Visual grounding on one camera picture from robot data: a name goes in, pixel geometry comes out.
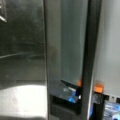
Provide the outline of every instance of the metal panel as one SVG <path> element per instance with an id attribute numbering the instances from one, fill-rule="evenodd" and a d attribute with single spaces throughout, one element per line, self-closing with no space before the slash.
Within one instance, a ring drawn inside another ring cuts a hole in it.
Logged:
<path id="1" fill-rule="evenodd" d="M 1 80 L 45 80 L 43 1 L 3 1 L 7 22 L 0 19 Z"/>
<path id="2" fill-rule="evenodd" d="M 44 24 L 43 0 L 0 0 L 1 120 L 47 120 Z"/>
<path id="3" fill-rule="evenodd" d="M 120 1 L 103 0 L 94 79 L 104 94 L 120 97 Z"/>

